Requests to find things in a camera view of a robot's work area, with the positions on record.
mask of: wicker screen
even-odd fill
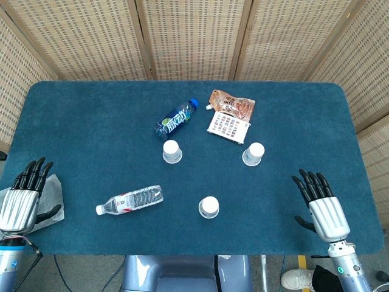
[[[357,129],[389,106],[388,15],[389,1],[367,1],[311,77],[345,90]]]
[[[299,80],[351,0],[262,0],[237,80]]]
[[[65,79],[146,79],[126,0],[7,2]]]
[[[28,90],[51,77],[0,12],[0,150],[8,153]]]
[[[359,135],[359,146],[378,214],[382,224],[389,227],[389,116],[366,132]]]
[[[140,1],[159,80],[227,80],[244,0]]]

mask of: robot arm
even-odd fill
[[[301,217],[295,219],[299,225],[313,232],[329,243],[328,254],[336,267],[337,275],[345,292],[371,292],[371,287],[355,252],[355,246],[346,242],[350,233],[345,214],[332,190],[321,174],[314,175],[300,169],[305,184],[296,176],[292,179],[300,189],[303,199],[312,215],[313,224]]]
[[[61,209],[61,205],[56,205],[47,213],[37,214],[46,177],[53,165],[53,162],[49,162],[41,170],[43,162],[44,158],[30,162],[16,177],[2,202],[0,230],[5,236],[0,238],[0,291],[16,291],[43,257],[39,248],[24,235],[35,224],[54,216]],[[35,251],[36,259],[20,283],[14,287],[26,242]]]

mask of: paper cup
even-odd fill
[[[219,214],[219,201],[214,196],[207,196],[199,203],[200,215],[206,219],[215,218]]]
[[[243,162],[248,166],[256,166],[261,162],[264,153],[265,148],[261,143],[253,143],[243,152]]]
[[[174,164],[181,160],[182,151],[178,146],[178,143],[174,140],[167,140],[164,143],[164,152],[162,157],[167,163]]]

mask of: robot finger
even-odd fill
[[[26,189],[27,183],[29,182],[29,179],[30,179],[31,169],[34,167],[34,165],[35,165],[35,160],[31,161],[27,165],[26,169],[23,171],[22,176],[20,178],[18,189],[21,189],[21,190]]]
[[[310,231],[316,233],[316,228],[315,228],[315,226],[314,226],[313,223],[310,223],[310,222],[305,221],[304,219],[302,219],[301,216],[295,216],[294,218],[295,218],[295,220],[297,221],[297,223],[298,223],[301,227],[303,227],[303,228],[305,228],[305,229],[308,229],[308,230],[310,230]]]
[[[44,157],[41,157],[34,165],[34,168],[31,171],[29,182],[27,183],[27,190],[33,190],[35,188],[36,181],[39,177],[39,172],[41,171],[41,166],[44,162]]]
[[[42,222],[42,221],[44,221],[44,220],[47,220],[47,219],[53,217],[55,214],[58,213],[58,211],[59,211],[60,209],[61,209],[61,205],[56,205],[56,206],[54,206],[54,208],[53,208],[51,211],[48,211],[48,212],[43,213],[43,214],[38,214],[38,215],[36,216],[36,222],[35,222],[35,224],[38,224],[38,223],[40,223],[40,222]]]
[[[20,179],[22,178],[22,174],[23,174],[23,172],[19,173],[19,175],[13,181],[13,184],[11,186],[12,190],[15,190],[19,187],[19,183],[20,183]]]
[[[317,177],[319,180],[322,182],[323,190],[326,196],[334,196],[332,193],[331,187],[329,186],[329,183],[327,182],[327,179],[321,174],[321,173],[316,173]]]
[[[314,182],[314,185],[315,185],[315,188],[316,188],[316,191],[317,191],[319,197],[325,198],[326,195],[324,194],[322,183],[318,180],[318,178],[315,176],[315,174],[313,172],[308,172],[308,175],[312,179],[312,181]]]
[[[43,191],[44,183],[46,182],[47,174],[52,166],[53,166],[53,162],[47,163],[43,167],[41,173],[39,174],[39,178],[38,178],[36,185],[35,185],[35,190],[39,193],[39,197],[42,195],[42,191]]]
[[[312,201],[312,198],[311,198],[310,194],[308,194],[308,191],[306,190],[305,185],[296,176],[292,176],[292,179],[296,183],[297,187],[300,189],[301,195],[303,196],[303,199],[308,207],[308,204],[309,204],[309,202]]]
[[[299,169],[298,171],[300,172],[300,174],[304,178],[304,181],[306,183],[306,187],[308,188],[309,192],[311,193],[313,200],[318,199],[318,195],[317,195],[316,189],[313,185],[311,178],[307,175],[307,173],[303,169]]]

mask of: white shoe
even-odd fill
[[[315,291],[312,286],[314,271],[308,269],[292,269],[281,276],[281,285],[289,290],[301,290],[304,288]]]

